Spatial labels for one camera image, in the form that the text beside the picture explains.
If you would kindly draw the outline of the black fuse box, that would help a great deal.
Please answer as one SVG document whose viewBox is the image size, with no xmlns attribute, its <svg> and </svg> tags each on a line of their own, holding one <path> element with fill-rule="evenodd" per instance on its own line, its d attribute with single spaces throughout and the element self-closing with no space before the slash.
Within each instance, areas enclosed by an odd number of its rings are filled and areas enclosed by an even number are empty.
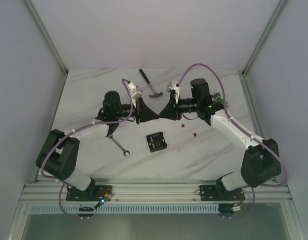
<svg viewBox="0 0 308 240">
<path fill-rule="evenodd" d="M 167 143 L 163 132 L 157 132 L 146 136 L 149 151 L 151 153 L 161 151 L 167 148 Z"/>
</svg>

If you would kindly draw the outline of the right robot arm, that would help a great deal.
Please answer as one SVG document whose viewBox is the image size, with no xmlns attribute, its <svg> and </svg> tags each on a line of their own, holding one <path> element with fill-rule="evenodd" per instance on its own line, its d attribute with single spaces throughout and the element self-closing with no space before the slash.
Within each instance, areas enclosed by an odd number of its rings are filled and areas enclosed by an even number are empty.
<svg viewBox="0 0 308 240">
<path fill-rule="evenodd" d="M 180 87 L 175 81 L 168 84 L 169 101 L 159 116 L 177 121 L 184 113 L 197 113 L 199 119 L 219 130 L 238 148 L 244 150 L 240 170 L 228 173 L 216 180 L 215 193 L 222 200 L 242 187 L 257 187 L 281 174 L 278 161 L 278 145 L 273 139 L 264 140 L 242 124 L 235 121 L 209 92 L 209 85 L 203 78 L 191 81 L 191 98 L 180 97 Z"/>
</svg>

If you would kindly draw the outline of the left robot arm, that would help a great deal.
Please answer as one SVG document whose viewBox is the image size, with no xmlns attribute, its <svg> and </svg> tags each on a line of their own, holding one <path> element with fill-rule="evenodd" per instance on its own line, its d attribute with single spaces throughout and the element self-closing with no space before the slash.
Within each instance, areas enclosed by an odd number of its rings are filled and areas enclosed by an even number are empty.
<svg viewBox="0 0 308 240">
<path fill-rule="evenodd" d="M 76 167 L 80 139 L 83 135 L 90 134 L 96 134 L 101 138 L 110 137 L 119 124 L 130 117 L 138 124 L 159 118 L 157 113 L 146 106 L 141 97 L 135 102 L 121 104 L 117 92 L 107 93 L 103 107 L 96 116 L 98 122 L 92 122 L 69 133 L 52 130 L 36 159 L 36 166 L 42 173 L 48 173 L 49 177 L 78 190 L 78 196 L 84 201 L 91 201 L 96 195 L 95 181 Z"/>
</svg>

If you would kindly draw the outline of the silver combination wrench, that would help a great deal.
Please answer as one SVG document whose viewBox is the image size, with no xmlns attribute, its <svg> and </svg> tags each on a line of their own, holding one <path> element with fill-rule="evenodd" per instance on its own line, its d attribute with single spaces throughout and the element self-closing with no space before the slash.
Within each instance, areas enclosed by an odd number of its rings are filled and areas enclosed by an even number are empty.
<svg viewBox="0 0 308 240">
<path fill-rule="evenodd" d="M 123 155 L 126 157 L 127 155 L 130 155 L 130 152 L 125 149 L 114 137 L 113 135 L 108 136 L 109 139 L 111 139 L 123 152 Z"/>
</svg>

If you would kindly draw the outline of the green red plastic connector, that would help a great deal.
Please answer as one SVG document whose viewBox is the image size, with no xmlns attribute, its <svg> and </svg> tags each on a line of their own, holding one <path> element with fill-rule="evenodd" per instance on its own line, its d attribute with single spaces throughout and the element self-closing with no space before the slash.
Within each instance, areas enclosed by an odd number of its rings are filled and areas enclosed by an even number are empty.
<svg viewBox="0 0 308 240">
<path fill-rule="evenodd" d="M 226 106 L 228 107 L 228 102 L 224 101 L 221 94 L 219 92 L 215 92 L 211 95 L 212 97 L 212 105 L 213 106 Z"/>
</svg>

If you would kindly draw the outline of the black handled claw hammer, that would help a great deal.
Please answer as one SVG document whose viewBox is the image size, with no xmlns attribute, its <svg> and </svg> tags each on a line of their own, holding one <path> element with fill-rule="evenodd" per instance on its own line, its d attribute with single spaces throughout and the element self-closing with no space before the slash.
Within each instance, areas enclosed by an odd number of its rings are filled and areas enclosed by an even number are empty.
<svg viewBox="0 0 308 240">
<path fill-rule="evenodd" d="M 147 83 L 151 91 L 153 92 L 152 94 L 149 95 L 149 98 L 158 98 L 163 95 L 163 92 L 157 92 L 155 88 L 152 86 L 151 82 L 149 81 L 148 77 L 144 73 L 142 69 L 139 69 L 139 73 L 141 74 L 142 78 L 144 81 Z"/>
</svg>

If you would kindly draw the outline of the right aluminium corner post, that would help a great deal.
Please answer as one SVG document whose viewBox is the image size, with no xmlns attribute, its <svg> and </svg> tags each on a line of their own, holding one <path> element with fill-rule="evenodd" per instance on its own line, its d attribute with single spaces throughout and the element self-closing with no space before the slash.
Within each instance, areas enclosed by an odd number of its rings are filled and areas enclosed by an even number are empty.
<svg viewBox="0 0 308 240">
<path fill-rule="evenodd" d="M 274 30 L 281 14 L 283 13 L 288 0 L 279 0 L 277 6 L 275 7 L 270 19 L 268 20 L 265 29 L 263 30 L 251 56 L 249 57 L 246 66 L 242 71 L 242 75 L 245 78 L 250 72 L 254 62 L 256 61 L 258 55 L 260 54 L 262 48 L 264 47 L 266 41 L 269 39 L 272 31 Z"/>
</svg>

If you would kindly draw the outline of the aluminium corner post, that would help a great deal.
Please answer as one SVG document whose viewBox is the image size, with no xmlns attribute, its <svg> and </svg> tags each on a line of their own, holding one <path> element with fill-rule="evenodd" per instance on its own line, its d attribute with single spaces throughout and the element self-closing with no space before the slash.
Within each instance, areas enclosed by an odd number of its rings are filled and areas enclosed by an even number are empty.
<svg viewBox="0 0 308 240">
<path fill-rule="evenodd" d="M 36 10 L 33 2 L 31 0 L 24 0 L 23 1 L 24 4 L 26 5 L 27 10 L 29 11 L 29 14 L 31 15 L 35 25 L 38 27 L 40 34 L 42 35 L 42 38 L 46 44 L 46 46 L 48 47 L 49 51 L 51 52 L 56 64 L 58 65 L 59 69 L 61 70 L 61 72 L 63 73 L 64 76 L 68 75 L 68 70 L 65 67 L 65 64 L 55 46 L 55 44 L 53 43 L 38 11 Z"/>
<path fill-rule="evenodd" d="M 262 48 L 264 47 L 266 41 L 269 39 L 272 31 L 274 30 L 281 14 L 283 13 L 288 0 L 279 0 L 277 6 L 275 7 L 270 19 L 268 20 L 265 29 L 263 30 L 251 56 L 249 57 L 246 66 L 242 71 L 242 75 L 245 78 L 250 72 L 254 62 L 256 61 L 258 55 L 260 54 Z"/>
</svg>

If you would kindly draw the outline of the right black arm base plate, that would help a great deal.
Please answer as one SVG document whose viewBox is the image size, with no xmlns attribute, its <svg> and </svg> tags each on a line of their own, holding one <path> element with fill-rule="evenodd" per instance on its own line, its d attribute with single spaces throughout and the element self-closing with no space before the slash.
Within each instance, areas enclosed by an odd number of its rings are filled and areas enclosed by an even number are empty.
<svg viewBox="0 0 308 240">
<path fill-rule="evenodd" d="M 200 185 L 199 194 L 202 201 L 244 201 L 245 195 L 242 188 L 235 190 L 226 190 L 225 187 L 220 185 Z"/>
</svg>

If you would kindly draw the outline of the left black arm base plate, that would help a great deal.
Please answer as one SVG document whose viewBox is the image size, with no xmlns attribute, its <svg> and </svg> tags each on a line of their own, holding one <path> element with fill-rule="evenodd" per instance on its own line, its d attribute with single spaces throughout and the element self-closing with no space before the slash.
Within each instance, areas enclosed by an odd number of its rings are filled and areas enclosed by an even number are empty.
<svg viewBox="0 0 308 240">
<path fill-rule="evenodd" d="M 67 187 L 66 201 L 96 202 L 112 193 L 111 185 L 93 185 L 82 191 L 75 187 Z"/>
</svg>

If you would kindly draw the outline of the aluminium front rail frame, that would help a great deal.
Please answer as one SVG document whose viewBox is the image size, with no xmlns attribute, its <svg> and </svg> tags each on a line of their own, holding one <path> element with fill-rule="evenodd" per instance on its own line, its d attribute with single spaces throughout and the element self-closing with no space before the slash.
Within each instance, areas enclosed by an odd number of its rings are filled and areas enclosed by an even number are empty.
<svg viewBox="0 0 308 240">
<path fill-rule="evenodd" d="M 199 186 L 214 185 L 215 182 L 197 179 L 97 179 L 96 184 L 112 186 L 112 204 L 178 204 L 200 203 Z M 19 202 L 55 204 L 61 185 L 59 181 L 39 177 L 36 183 L 24 185 Z M 254 192 L 256 203 L 292 202 L 287 186 L 259 186 Z"/>
</svg>

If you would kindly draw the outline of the left aluminium corner post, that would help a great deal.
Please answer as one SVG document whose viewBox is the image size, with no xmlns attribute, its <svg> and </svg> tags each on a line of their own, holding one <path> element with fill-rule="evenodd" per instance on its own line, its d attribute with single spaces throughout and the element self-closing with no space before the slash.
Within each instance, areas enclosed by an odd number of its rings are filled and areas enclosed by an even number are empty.
<svg viewBox="0 0 308 240">
<path fill-rule="evenodd" d="M 58 65 L 59 69 L 61 70 L 61 72 L 63 73 L 64 76 L 68 75 L 68 70 L 65 67 L 65 64 L 55 46 L 55 44 L 53 43 L 38 11 L 36 10 L 33 2 L 31 0 L 24 0 L 23 1 L 24 4 L 26 5 L 27 10 L 29 11 L 29 14 L 31 15 L 35 25 L 38 27 L 40 34 L 42 35 L 42 38 L 46 44 L 46 46 L 48 47 L 49 51 L 51 52 L 56 64 Z"/>
</svg>

